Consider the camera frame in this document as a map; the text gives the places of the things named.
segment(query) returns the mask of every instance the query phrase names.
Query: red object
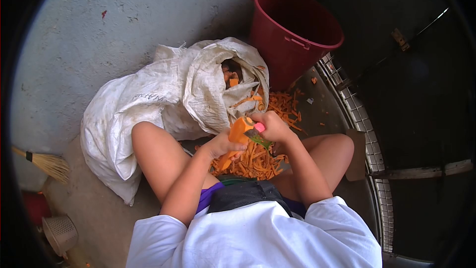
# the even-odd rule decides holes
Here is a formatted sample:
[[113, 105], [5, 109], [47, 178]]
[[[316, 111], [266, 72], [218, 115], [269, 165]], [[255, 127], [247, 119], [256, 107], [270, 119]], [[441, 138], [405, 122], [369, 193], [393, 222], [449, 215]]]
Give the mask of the red object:
[[344, 41], [339, 23], [315, 0], [254, 0], [249, 36], [269, 68], [271, 91], [286, 90]]
[[23, 196], [23, 203], [27, 209], [28, 216], [34, 225], [39, 227], [43, 224], [41, 221], [42, 217], [51, 217], [50, 207], [44, 195], [26, 191], [22, 191], [21, 195]]

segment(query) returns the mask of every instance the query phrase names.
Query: knee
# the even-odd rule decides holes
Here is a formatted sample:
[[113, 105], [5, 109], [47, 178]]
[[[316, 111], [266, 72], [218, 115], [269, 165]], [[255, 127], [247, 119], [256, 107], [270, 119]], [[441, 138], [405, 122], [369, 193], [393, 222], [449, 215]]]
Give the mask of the knee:
[[157, 128], [159, 127], [148, 121], [141, 121], [139, 123], [136, 123], [132, 127], [131, 131], [132, 140], [137, 138], [143, 138], [144, 136], [150, 134], [152, 130]]
[[348, 135], [334, 134], [333, 137], [343, 154], [354, 155], [354, 141]]

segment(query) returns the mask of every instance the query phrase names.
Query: person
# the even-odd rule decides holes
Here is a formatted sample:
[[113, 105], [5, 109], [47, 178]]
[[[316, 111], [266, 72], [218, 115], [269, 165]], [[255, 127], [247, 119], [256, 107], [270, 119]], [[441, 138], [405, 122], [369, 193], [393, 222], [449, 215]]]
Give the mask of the person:
[[[238, 151], [236, 159], [246, 149], [229, 142], [229, 130], [191, 158], [162, 128], [134, 126], [135, 156], [162, 207], [135, 223], [126, 267], [381, 267], [366, 223], [332, 195], [352, 159], [352, 140], [327, 134], [300, 141], [273, 111], [250, 117], [265, 125], [261, 135], [288, 155], [291, 169], [273, 177], [272, 188], [238, 184], [235, 191], [251, 184], [238, 195], [208, 172], [212, 159]], [[251, 204], [250, 197], [229, 201], [264, 187], [270, 190]], [[280, 194], [273, 196], [275, 189]]]

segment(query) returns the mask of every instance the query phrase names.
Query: concrete floor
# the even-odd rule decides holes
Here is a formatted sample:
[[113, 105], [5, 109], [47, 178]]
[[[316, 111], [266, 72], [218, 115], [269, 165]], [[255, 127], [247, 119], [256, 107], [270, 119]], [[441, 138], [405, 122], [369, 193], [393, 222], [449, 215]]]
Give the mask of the concrete floor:
[[[311, 77], [318, 82], [313, 85]], [[345, 133], [347, 125], [338, 104], [317, 72], [309, 70], [297, 82], [304, 96], [300, 97], [298, 110], [302, 113], [300, 126], [309, 136]], [[313, 98], [313, 104], [306, 102]], [[297, 133], [300, 138], [307, 136]], [[182, 145], [194, 152], [194, 146], [209, 138], [182, 141]], [[134, 223], [159, 212], [160, 205], [145, 178], [142, 179], [133, 207], [124, 205], [87, 167], [80, 148], [80, 139], [73, 140], [64, 155], [70, 165], [69, 183], [63, 186], [49, 178], [43, 193], [54, 214], [67, 214], [75, 224], [78, 245], [68, 253], [74, 267], [123, 267], [127, 259]], [[334, 195], [341, 196], [369, 225], [377, 235], [376, 211], [368, 181], [349, 182], [344, 177]]]

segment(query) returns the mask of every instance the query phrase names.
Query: leg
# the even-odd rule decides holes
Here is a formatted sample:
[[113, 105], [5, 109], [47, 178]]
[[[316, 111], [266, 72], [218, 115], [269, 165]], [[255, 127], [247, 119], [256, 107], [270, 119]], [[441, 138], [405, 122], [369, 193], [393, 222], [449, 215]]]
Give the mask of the leg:
[[[302, 143], [324, 175], [330, 190], [334, 191], [352, 160], [354, 142], [345, 134], [325, 134], [307, 138]], [[284, 197], [301, 201], [292, 169], [271, 178], [270, 182]]]
[[[168, 132], [146, 121], [132, 128], [132, 147], [150, 187], [162, 203], [190, 156]], [[208, 173], [202, 188], [210, 188], [217, 182]]]

